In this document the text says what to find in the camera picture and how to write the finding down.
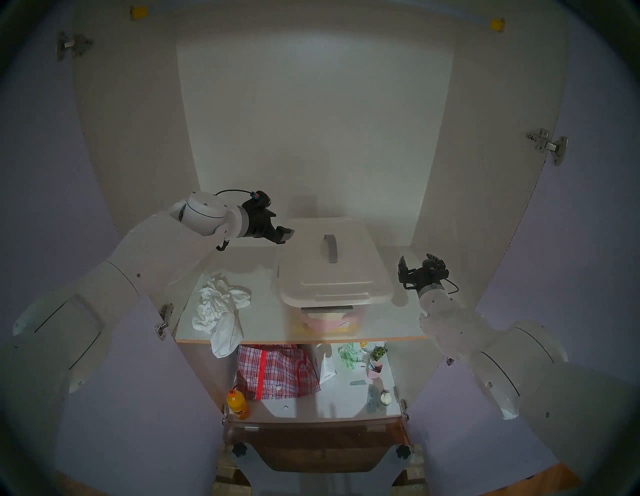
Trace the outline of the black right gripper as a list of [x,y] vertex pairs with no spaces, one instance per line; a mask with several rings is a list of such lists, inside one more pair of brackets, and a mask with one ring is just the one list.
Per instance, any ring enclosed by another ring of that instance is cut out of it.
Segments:
[[418,269],[408,269],[404,256],[398,262],[398,279],[406,290],[421,291],[427,286],[441,285],[441,281],[448,279],[449,270],[446,263],[436,255],[425,254],[422,267]]

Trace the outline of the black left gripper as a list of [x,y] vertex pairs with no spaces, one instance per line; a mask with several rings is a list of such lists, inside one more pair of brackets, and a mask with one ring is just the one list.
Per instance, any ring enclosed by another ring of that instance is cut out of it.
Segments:
[[283,245],[295,233],[295,230],[272,225],[271,218],[277,215],[269,210],[271,202],[244,202],[241,205],[242,238],[267,239],[277,245]]

